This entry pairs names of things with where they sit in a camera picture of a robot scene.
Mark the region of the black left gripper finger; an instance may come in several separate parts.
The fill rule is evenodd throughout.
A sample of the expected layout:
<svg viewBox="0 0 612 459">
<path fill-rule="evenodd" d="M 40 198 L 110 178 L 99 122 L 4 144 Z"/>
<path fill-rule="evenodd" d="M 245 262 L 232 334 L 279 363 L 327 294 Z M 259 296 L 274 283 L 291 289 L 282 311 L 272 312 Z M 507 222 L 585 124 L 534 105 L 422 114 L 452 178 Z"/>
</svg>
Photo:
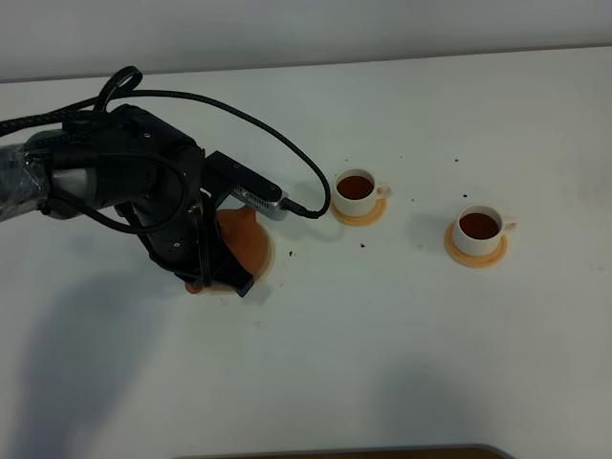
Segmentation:
<svg viewBox="0 0 612 459">
<path fill-rule="evenodd" d="M 212 256 L 212 290 L 215 293 L 236 293 L 244 297 L 253 286 L 249 273 L 228 248 Z"/>
</svg>

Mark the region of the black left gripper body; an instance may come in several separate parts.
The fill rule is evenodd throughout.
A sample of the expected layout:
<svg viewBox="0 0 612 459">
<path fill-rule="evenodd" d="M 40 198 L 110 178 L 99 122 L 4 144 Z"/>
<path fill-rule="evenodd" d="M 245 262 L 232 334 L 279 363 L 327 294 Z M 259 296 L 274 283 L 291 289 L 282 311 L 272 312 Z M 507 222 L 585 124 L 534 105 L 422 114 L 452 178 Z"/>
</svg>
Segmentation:
<svg viewBox="0 0 612 459">
<path fill-rule="evenodd" d="M 185 283 L 223 286 L 225 243 L 215 212 L 224 200 L 224 193 L 202 188 L 180 219 L 147 234 L 153 261 Z"/>
</svg>

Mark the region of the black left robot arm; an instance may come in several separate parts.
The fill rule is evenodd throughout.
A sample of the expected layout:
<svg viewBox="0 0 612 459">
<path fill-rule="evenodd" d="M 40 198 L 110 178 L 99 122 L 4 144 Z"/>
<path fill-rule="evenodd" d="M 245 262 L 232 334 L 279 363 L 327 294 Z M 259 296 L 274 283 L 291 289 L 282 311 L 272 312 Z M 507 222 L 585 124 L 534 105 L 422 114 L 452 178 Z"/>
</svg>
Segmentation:
<svg viewBox="0 0 612 459">
<path fill-rule="evenodd" d="M 44 131 L 1 149 L 1 217 L 38 211 L 79 215 L 137 236 L 150 259 L 198 293 L 222 286 L 246 294 L 265 259 L 251 208 L 221 204 L 249 181 L 222 153 L 133 105 L 108 125 L 53 114 Z"/>
</svg>

